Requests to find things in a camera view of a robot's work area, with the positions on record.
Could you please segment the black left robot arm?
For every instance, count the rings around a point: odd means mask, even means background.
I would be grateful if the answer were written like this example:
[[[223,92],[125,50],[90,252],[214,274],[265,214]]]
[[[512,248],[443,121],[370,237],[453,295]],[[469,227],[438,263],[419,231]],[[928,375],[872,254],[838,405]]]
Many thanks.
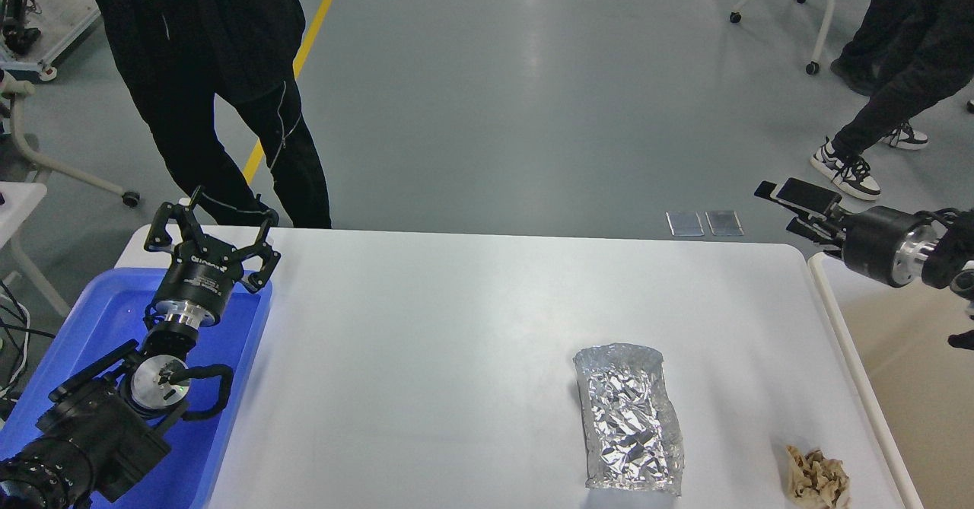
[[[171,450],[164,434],[184,420],[220,415],[232,394],[228,364],[189,366],[199,331],[221,321],[237,285],[268,286],[281,253],[267,240],[279,223],[260,205],[259,230],[244,247],[208,235],[187,204],[161,204],[144,249],[171,262],[144,311],[147,335],[128,340],[64,380],[36,423],[40,436],[2,461],[4,508],[88,508],[97,492],[121,498]]]

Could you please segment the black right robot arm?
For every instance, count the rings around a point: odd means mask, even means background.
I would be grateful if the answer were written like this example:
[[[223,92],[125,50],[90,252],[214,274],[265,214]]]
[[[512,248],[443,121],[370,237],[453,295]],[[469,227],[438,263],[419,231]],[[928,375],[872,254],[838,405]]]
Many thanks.
[[[794,214],[787,231],[821,246],[848,269],[894,288],[914,280],[972,300],[973,213],[959,208],[904,213],[841,207],[841,194],[790,177],[761,182],[755,197]]]

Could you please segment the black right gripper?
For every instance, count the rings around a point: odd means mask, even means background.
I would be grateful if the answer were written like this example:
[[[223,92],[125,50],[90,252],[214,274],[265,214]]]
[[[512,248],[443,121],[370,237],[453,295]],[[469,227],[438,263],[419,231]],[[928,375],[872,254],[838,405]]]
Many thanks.
[[[842,195],[789,177],[785,183],[759,183],[755,197],[775,202],[797,216],[786,231],[810,240],[848,269],[894,288],[921,277],[940,236],[931,221],[876,206],[852,213]]]

